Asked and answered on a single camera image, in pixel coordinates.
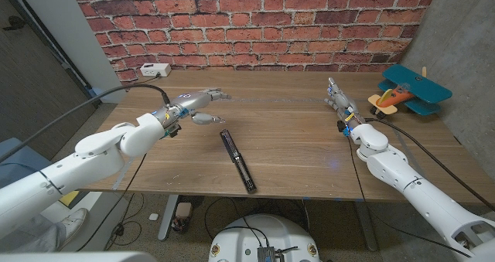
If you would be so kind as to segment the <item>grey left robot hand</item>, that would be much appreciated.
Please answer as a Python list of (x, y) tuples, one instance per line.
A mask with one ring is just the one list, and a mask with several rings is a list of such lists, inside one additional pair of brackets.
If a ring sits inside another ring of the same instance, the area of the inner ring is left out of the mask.
[(223, 118), (198, 111), (198, 109), (206, 107), (210, 102), (220, 99), (231, 99), (231, 96), (222, 92), (220, 88), (208, 88), (181, 94), (168, 105), (158, 110), (155, 116), (160, 119), (164, 127), (171, 126), (180, 118), (187, 116), (191, 117), (193, 123), (199, 125), (221, 123), (224, 122)]

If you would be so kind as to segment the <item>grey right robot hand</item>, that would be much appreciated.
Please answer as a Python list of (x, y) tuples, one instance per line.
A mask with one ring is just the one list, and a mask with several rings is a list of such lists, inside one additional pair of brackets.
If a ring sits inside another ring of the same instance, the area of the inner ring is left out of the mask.
[(366, 121), (360, 115), (357, 105), (354, 100), (348, 97), (336, 84), (335, 80), (330, 77), (327, 88), (328, 98), (325, 102), (331, 106), (336, 112), (338, 118), (351, 129), (359, 124), (365, 124)]

